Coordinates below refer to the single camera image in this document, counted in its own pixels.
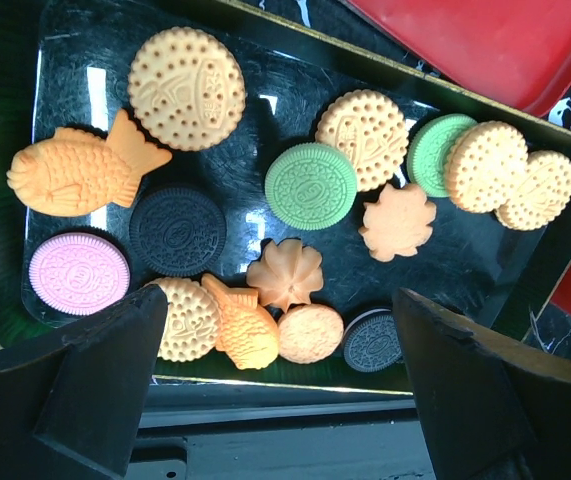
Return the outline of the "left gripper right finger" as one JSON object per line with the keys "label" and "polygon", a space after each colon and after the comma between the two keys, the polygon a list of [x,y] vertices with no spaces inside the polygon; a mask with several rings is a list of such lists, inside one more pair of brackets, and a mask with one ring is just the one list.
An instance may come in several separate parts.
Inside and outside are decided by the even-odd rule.
{"label": "left gripper right finger", "polygon": [[409,289],[393,313],[439,479],[571,479],[571,361]]}

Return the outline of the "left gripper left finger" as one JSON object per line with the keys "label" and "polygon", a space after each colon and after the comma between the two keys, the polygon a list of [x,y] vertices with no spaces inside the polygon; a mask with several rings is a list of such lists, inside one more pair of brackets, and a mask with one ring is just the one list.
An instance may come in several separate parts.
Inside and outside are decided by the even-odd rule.
{"label": "left gripper left finger", "polygon": [[157,286],[0,350],[0,479],[122,479],[167,313]]}

